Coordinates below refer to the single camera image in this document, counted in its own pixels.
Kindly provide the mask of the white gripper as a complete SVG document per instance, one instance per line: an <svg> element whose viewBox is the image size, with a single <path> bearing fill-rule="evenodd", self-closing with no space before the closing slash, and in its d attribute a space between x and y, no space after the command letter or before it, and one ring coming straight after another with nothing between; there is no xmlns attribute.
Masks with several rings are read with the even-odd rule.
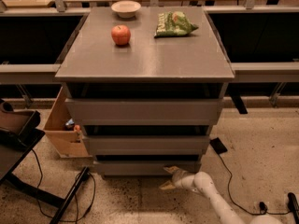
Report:
<svg viewBox="0 0 299 224"><path fill-rule="evenodd" d="M194 185L195 174L179 169L177 166L165 166L164 169L172 176L172 182L170 180L163 183L159 189L168 190L174 189L188 189L194 190L196 186Z"/></svg>

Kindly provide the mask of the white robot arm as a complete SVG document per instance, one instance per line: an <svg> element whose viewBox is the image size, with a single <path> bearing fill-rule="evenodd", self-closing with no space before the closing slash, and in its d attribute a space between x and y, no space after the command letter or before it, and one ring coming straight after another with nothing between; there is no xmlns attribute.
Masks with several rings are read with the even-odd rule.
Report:
<svg viewBox="0 0 299 224"><path fill-rule="evenodd" d="M177 166L165 166L172 176L160 189L187 189L209 200L221 224L246 224L219 194L211 176L205 172L190 173Z"/></svg>

